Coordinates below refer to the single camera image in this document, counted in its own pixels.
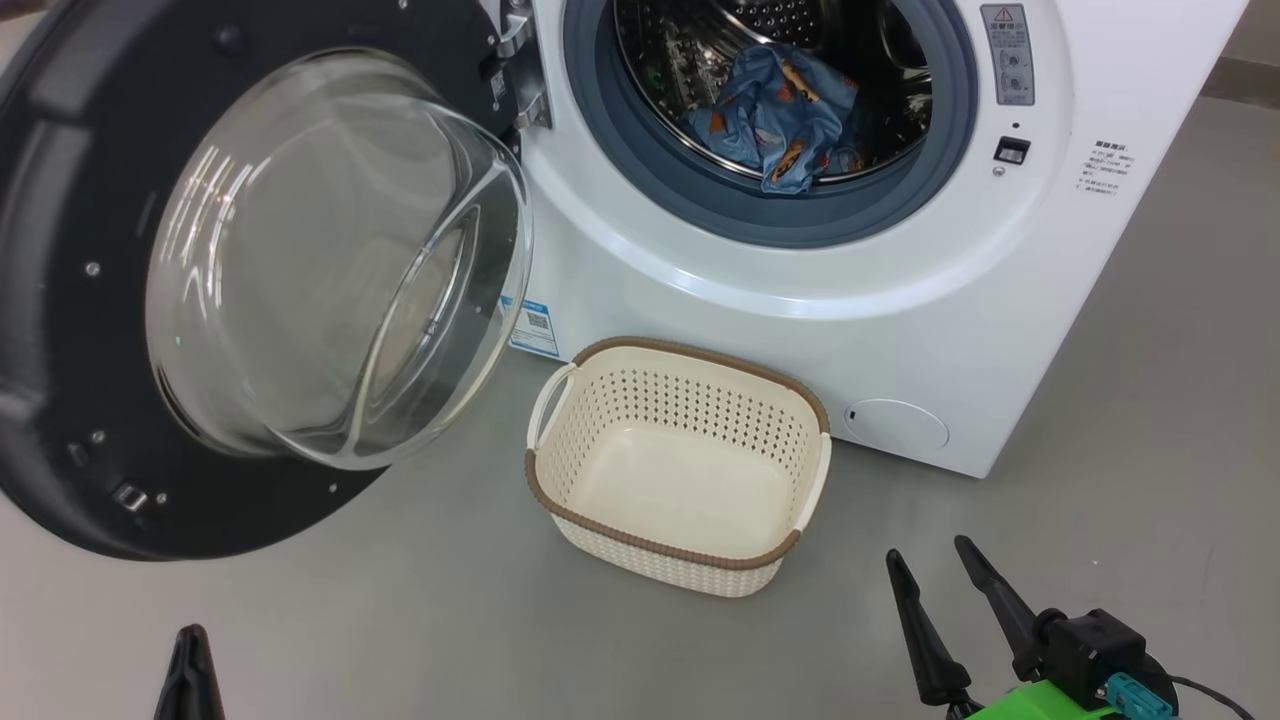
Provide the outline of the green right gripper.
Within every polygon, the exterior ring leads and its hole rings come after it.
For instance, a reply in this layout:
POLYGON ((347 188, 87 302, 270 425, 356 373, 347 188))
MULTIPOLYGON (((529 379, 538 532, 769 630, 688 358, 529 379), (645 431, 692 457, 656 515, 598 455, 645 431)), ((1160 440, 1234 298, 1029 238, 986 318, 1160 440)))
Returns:
POLYGON ((972 584, 996 616, 1012 652, 1015 676, 1037 683, 1020 685, 989 705, 977 703, 968 693, 970 675, 940 638, 905 559, 890 550, 884 564, 920 702, 946 707, 946 719, 1121 719, 1108 705, 1085 710, 1050 682, 1039 682, 1044 679, 1043 623, 969 536, 956 536, 954 544, 972 584))

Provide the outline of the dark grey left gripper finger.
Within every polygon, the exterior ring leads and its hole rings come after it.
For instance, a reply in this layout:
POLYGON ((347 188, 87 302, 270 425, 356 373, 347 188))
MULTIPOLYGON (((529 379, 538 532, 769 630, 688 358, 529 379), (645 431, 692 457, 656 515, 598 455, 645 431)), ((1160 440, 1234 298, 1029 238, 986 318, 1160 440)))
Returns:
POLYGON ((225 719, 209 634, 189 625, 189 719, 225 719))
POLYGON ((182 628, 175 637, 170 660, 159 692, 154 719, 191 719, 193 632, 182 628))

